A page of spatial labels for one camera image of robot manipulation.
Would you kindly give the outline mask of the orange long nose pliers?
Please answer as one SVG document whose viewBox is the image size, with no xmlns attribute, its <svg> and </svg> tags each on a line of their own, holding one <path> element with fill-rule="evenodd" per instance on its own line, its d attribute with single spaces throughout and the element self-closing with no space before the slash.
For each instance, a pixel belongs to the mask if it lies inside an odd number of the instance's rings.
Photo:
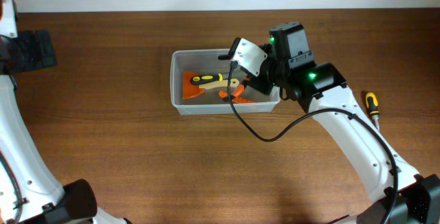
<svg viewBox="0 0 440 224">
<path fill-rule="evenodd" d="M 239 97 L 245 91 L 245 88 L 247 87 L 249 81 L 250 81 L 249 76 L 242 79 L 239 86 L 232 92 L 232 96 L 234 96 L 235 98 Z"/>
</svg>

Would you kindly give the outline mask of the metal file yellow black handle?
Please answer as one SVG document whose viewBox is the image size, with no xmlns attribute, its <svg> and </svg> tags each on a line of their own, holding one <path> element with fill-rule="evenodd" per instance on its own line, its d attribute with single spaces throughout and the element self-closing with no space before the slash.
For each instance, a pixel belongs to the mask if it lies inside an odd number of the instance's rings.
<svg viewBox="0 0 440 224">
<path fill-rule="evenodd" d="M 228 78 L 227 74 L 196 75 L 190 78 L 190 83 L 192 85 L 204 85 L 215 81 L 223 81 Z"/>
</svg>

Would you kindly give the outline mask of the clear plastic container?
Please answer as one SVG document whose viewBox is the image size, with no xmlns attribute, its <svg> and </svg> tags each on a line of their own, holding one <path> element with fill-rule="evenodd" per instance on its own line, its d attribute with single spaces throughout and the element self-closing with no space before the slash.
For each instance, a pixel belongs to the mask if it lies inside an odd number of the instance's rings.
<svg viewBox="0 0 440 224">
<path fill-rule="evenodd" d="M 230 62 L 219 60 L 218 56 L 227 53 L 227 49 L 179 50 L 173 53 L 170 66 L 170 98 L 179 114 L 209 115 L 232 112 L 230 105 L 219 97 L 219 92 L 225 88 L 210 89 L 200 96 L 187 100 L 182 97 L 185 71 L 198 74 L 226 74 L 229 72 Z M 235 104 L 238 113 L 270 112 L 281 101 L 278 87 L 274 87 L 268 96 L 246 87 L 241 97 L 249 102 Z"/>
</svg>

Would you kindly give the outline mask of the red scraper wooden handle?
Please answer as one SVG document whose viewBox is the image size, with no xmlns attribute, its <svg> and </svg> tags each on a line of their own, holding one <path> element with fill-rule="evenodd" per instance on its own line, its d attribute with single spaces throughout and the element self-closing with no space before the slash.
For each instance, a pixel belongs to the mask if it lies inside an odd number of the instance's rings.
<svg viewBox="0 0 440 224">
<path fill-rule="evenodd" d="M 232 87 L 236 88 L 239 86 L 239 81 L 236 78 L 226 79 L 223 81 L 215 81 L 204 85 L 192 85 L 190 83 L 190 78 L 196 76 L 195 72 L 185 71 L 182 78 L 182 98 L 184 100 L 196 98 L 202 95 L 206 90 L 227 87 L 231 84 Z"/>
</svg>

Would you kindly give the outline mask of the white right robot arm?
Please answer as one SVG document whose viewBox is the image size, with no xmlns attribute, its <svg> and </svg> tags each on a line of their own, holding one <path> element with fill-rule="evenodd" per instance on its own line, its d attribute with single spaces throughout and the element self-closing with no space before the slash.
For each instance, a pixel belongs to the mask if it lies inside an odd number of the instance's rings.
<svg viewBox="0 0 440 224">
<path fill-rule="evenodd" d="M 331 63 L 316 64 L 304 27 L 287 22 L 270 42 L 240 41 L 236 55 L 260 87 L 277 86 L 335 140 L 360 177 L 371 206 L 336 223 L 438 223 L 439 177 L 422 176 L 397 153 L 359 107 Z"/>
</svg>

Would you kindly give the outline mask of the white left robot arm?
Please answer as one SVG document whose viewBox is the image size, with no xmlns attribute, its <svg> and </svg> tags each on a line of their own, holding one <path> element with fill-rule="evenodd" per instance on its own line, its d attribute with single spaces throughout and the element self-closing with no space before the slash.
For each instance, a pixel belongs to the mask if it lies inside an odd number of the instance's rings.
<svg viewBox="0 0 440 224">
<path fill-rule="evenodd" d="M 58 64 L 47 30 L 17 30 L 17 5 L 1 0 L 1 222 L 128 223 L 97 205 L 84 179 L 62 185 L 45 165 L 18 108 L 14 75 Z"/>
</svg>

